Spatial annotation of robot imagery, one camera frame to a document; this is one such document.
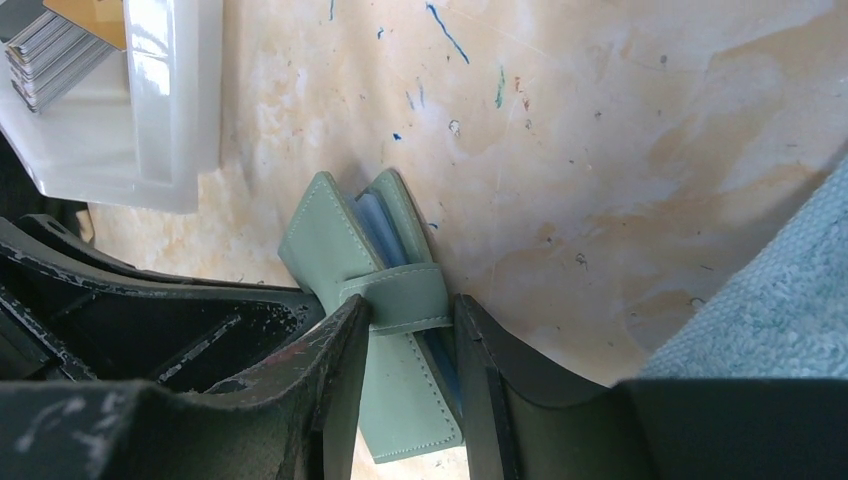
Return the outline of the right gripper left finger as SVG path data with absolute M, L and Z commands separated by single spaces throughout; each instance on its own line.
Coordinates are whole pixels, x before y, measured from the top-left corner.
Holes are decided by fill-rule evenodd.
M 5 479 L 348 479 L 370 310 L 346 300 L 234 375 L 235 390 L 150 381 L 6 381 Z

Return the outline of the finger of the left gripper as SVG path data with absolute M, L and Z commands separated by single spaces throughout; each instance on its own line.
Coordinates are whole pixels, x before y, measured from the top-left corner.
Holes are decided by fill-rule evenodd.
M 262 291 L 302 293 L 302 290 L 291 287 L 193 278 L 138 269 L 131 264 L 120 261 L 95 249 L 85 243 L 81 238 L 74 235 L 70 230 L 59 224 L 53 217 L 46 214 L 24 215 L 19 219 L 14 220 L 13 225 L 37 241 L 71 259 L 110 273 L 124 275 L 138 280 L 178 285 L 232 287 L 241 289 L 257 289 Z
M 144 281 L 1 224 L 4 378 L 133 380 L 204 392 L 324 315 L 313 295 Z

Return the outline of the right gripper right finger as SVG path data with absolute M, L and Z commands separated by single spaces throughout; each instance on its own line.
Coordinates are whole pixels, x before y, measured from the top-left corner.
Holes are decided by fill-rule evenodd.
M 847 384 L 632 379 L 606 387 L 454 303 L 474 479 L 843 479 Z

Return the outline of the translucent white plastic bin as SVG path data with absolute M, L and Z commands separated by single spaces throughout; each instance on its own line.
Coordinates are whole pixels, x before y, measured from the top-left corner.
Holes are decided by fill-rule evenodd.
M 47 8 L 2 3 L 1 129 L 45 196 L 191 213 L 219 163 L 223 5 L 123 2 L 127 49 L 41 114 L 14 90 L 5 46 Z

